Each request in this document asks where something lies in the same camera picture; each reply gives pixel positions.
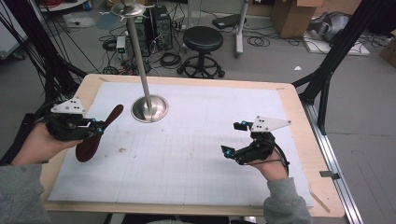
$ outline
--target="hand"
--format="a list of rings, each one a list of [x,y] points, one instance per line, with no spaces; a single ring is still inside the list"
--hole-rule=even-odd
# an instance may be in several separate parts
[[[288,174],[286,173],[285,167],[282,164],[282,161],[279,161],[280,157],[276,153],[276,149],[274,149],[273,153],[268,156],[265,161],[251,161],[249,165],[257,168],[262,175],[267,179],[267,181],[276,181],[281,179],[287,179]]]
[[[74,147],[82,140],[63,142],[53,138],[44,123],[37,123],[27,136],[12,165],[37,164],[48,161],[64,149]]]

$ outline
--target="gray sleeve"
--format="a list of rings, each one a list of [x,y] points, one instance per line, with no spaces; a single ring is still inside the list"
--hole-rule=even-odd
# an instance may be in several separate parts
[[[0,223],[50,223],[40,175],[41,164],[0,167]]]
[[[264,217],[269,224],[312,223],[304,198],[297,194],[294,179],[267,182],[271,196],[264,201]]]

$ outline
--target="desk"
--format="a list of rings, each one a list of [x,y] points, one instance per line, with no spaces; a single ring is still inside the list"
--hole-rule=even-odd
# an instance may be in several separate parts
[[[134,82],[139,77],[88,75],[81,83],[77,95],[88,110],[102,82]],[[234,87],[276,90],[281,98],[286,116],[293,120],[290,126],[295,146],[298,150],[303,170],[308,179],[314,207],[309,211],[313,217],[342,217],[344,208],[338,193],[329,177],[321,177],[319,171],[326,171],[327,166],[320,153],[318,143],[306,118],[297,92],[290,84],[246,82],[231,80],[190,79],[170,77],[148,77],[148,83],[163,85],[189,85],[211,87]],[[43,204],[49,211],[140,213],[140,214],[178,214],[178,215],[223,215],[223,216],[262,216],[261,208],[247,206],[200,206],[200,205],[159,205],[137,203],[66,203],[49,202],[48,197],[53,188],[57,174],[62,165],[64,154],[60,153],[49,163],[43,165],[41,183],[45,188],[42,195]]]

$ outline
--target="stool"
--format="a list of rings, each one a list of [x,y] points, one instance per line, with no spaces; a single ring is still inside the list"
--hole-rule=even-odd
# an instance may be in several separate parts
[[[210,57],[205,56],[211,51],[219,49],[223,43],[223,36],[221,33],[213,28],[206,26],[194,26],[188,29],[183,35],[184,44],[190,49],[198,51],[198,56],[188,58],[178,69],[177,72],[183,72],[188,77],[195,77],[201,74],[202,77],[214,78],[217,74],[219,77],[224,77],[225,72],[221,70],[219,64]],[[197,64],[192,64],[191,59],[198,58]],[[212,62],[210,65],[205,65],[205,59]],[[210,74],[206,71],[207,68],[216,68],[216,71]]]

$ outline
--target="propeller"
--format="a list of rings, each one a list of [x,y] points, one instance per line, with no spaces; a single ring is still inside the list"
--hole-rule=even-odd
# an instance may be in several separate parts
[[[116,105],[113,111],[111,111],[110,115],[108,115],[105,120],[105,125],[110,125],[121,113],[123,110],[123,105]],[[76,158],[81,162],[85,162],[90,160],[96,153],[96,150],[99,147],[100,139],[102,135],[95,135],[89,138],[84,139],[84,141],[76,146]]]

